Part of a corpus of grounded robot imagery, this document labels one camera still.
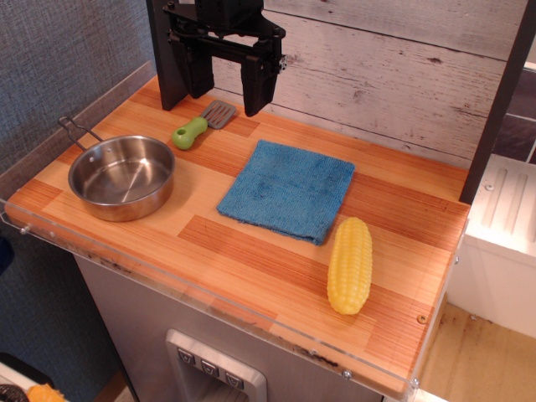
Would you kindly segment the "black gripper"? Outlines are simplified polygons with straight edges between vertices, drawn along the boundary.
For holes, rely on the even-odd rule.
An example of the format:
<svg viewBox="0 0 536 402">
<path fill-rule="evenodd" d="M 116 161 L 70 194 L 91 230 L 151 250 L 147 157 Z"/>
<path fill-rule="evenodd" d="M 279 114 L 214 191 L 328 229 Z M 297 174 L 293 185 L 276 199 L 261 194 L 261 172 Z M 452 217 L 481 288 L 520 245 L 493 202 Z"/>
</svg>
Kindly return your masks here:
<svg viewBox="0 0 536 402">
<path fill-rule="evenodd" d="M 216 57 L 241 65 L 248 117 L 272 102 L 277 75 L 286 67 L 286 31 L 263 10 L 262 1 L 170 1 L 163 7 L 170 18 L 168 41 L 193 98 L 214 88 Z"/>
</svg>

